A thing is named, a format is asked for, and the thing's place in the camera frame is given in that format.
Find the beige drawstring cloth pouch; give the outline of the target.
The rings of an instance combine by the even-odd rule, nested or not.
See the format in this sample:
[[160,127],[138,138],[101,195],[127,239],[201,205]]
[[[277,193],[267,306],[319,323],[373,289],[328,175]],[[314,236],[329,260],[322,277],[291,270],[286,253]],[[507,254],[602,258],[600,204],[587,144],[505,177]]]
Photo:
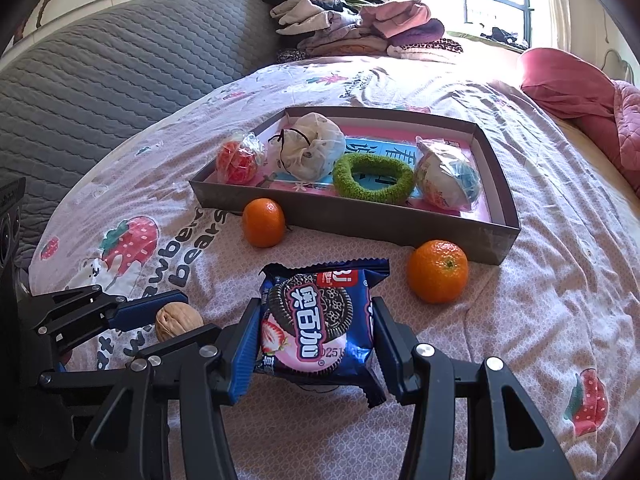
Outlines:
[[311,112],[268,139],[269,156],[291,177],[306,182],[327,177],[346,152],[346,136],[326,116]]

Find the brown walnut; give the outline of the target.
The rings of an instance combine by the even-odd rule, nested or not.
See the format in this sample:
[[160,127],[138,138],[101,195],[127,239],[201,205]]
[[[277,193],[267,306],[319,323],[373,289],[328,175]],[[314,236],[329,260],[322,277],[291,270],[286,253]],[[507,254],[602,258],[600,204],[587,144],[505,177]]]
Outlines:
[[185,302],[165,304],[155,317],[155,331],[160,342],[189,333],[203,325],[200,312]]

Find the blue Oreo cookie packet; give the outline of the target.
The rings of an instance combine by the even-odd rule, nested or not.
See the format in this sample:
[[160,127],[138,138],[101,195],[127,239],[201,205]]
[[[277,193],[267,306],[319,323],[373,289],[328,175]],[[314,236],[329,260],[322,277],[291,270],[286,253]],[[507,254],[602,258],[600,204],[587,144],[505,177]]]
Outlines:
[[254,371],[299,386],[357,387],[370,408],[384,403],[371,367],[371,289],[390,275],[386,259],[262,268],[262,320]]

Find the pink pillow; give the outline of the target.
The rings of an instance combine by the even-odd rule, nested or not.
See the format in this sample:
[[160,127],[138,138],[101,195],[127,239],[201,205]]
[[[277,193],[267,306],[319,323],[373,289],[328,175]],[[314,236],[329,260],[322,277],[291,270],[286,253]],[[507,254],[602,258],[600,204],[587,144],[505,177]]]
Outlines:
[[546,112],[564,119],[613,118],[613,81],[574,54],[536,48],[521,56],[521,90]]

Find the red toy egg packet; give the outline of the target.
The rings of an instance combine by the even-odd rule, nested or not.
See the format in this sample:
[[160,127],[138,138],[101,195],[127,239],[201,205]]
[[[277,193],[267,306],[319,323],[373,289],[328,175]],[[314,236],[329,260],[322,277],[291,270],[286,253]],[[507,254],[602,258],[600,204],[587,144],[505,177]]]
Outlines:
[[216,154],[216,180],[222,184],[247,184],[264,166],[267,150],[254,133],[235,132],[228,136]]

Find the pink quilted blanket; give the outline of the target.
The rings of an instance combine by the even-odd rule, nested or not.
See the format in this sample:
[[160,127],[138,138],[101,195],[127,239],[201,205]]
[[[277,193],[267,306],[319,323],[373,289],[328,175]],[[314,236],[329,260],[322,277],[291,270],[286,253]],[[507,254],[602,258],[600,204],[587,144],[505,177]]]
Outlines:
[[612,85],[599,108],[575,122],[639,196],[639,89],[626,81]]

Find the items on window sill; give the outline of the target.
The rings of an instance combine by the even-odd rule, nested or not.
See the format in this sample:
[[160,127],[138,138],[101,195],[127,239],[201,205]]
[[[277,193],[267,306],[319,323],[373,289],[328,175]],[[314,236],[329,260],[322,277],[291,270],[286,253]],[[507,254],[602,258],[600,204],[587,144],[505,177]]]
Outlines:
[[517,34],[512,34],[512,32],[507,32],[496,26],[491,29],[489,34],[482,32],[480,36],[520,51],[525,51],[529,48],[529,44],[525,39],[520,39]]

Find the pink blue children's book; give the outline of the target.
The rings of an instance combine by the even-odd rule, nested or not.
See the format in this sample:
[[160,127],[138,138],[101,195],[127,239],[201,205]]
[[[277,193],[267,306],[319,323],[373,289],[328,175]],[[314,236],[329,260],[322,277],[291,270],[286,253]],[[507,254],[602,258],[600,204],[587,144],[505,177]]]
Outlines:
[[[390,122],[363,118],[337,117],[321,114],[335,122],[346,136],[346,152],[337,159],[331,173],[320,181],[306,182],[291,177],[280,170],[269,156],[268,139],[282,128],[292,126],[298,118],[286,115],[262,132],[253,132],[265,145],[267,158],[253,180],[243,185],[218,183],[216,180],[216,155],[214,168],[204,181],[207,184],[225,185],[232,191],[240,188],[309,194],[370,200],[383,205],[399,205],[417,210],[450,214],[450,216],[489,222],[492,219],[487,187],[491,184],[491,172],[477,136],[477,128],[468,122],[453,122],[438,126],[434,122]],[[414,166],[421,154],[416,148],[416,137],[444,140],[461,148],[471,159],[480,174],[483,191],[475,207],[468,212],[441,210],[425,203],[414,182]]]

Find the pink strawberry print bedsheet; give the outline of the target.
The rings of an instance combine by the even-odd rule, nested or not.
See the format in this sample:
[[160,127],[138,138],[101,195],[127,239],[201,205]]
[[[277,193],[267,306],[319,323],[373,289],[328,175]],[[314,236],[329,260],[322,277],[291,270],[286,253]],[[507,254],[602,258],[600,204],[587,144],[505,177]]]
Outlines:
[[[498,266],[472,264],[462,296],[431,307],[407,285],[410,249],[293,226],[270,249],[196,200],[190,179],[234,132],[293,106],[379,107],[477,124],[509,183],[521,232]],[[601,479],[639,422],[639,202],[578,129],[502,82],[392,58],[272,66],[136,134],[63,198],[32,256],[35,294],[99,284],[139,298],[179,289],[235,322],[262,268],[385,258],[375,287],[397,321],[454,359],[513,370],[581,479]]]

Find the orange tangerine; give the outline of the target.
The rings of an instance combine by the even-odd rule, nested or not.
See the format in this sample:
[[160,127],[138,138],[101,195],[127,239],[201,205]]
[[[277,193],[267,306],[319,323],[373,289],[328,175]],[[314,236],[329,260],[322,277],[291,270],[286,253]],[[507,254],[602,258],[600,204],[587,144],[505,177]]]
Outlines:
[[276,246],[284,237],[286,223],[281,207],[269,198],[256,198],[242,213],[245,239],[254,247]]
[[465,289],[469,261],[458,245],[430,240],[412,252],[406,275],[409,288],[423,302],[448,304]]

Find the blue white toy egg packet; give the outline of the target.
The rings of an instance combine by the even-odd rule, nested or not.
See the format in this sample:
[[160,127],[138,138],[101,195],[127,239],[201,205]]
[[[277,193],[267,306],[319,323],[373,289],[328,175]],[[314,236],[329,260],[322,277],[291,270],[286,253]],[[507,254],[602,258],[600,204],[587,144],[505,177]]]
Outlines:
[[483,191],[480,174],[461,148],[444,140],[416,137],[421,156],[414,182],[425,203],[449,211],[471,211]]

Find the white heart shaped chair back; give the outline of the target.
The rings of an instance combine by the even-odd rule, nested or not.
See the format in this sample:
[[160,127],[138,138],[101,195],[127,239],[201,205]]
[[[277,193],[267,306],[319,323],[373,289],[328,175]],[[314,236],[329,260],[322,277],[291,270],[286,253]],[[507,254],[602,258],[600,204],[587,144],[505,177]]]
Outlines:
[[613,80],[623,80],[628,84],[634,84],[634,70],[614,49],[606,51],[601,70]]

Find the grey quilted headboard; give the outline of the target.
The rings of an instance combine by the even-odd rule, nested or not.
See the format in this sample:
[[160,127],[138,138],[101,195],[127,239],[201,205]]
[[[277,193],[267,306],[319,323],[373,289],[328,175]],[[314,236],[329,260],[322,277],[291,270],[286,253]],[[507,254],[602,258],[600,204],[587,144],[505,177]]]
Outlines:
[[65,26],[1,73],[1,177],[26,182],[2,235],[28,266],[51,214],[103,157],[271,64],[264,0],[131,0]]

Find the cream right curtain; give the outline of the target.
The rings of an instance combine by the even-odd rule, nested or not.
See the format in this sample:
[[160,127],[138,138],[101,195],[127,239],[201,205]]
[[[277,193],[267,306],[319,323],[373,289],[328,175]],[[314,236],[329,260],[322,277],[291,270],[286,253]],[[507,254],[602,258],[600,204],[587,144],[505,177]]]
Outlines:
[[549,0],[549,9],[553,44],[560,50],[569,51],[572,47],[570,0]]

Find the pile of folded clothes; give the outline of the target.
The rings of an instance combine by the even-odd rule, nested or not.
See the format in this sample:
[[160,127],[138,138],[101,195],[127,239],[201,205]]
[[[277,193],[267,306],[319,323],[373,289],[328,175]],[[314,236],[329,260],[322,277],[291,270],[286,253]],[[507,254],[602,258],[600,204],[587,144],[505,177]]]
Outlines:
[[262,1],[277,23],[281,63],[347,55],[436,61],[463,52],[421,0]]

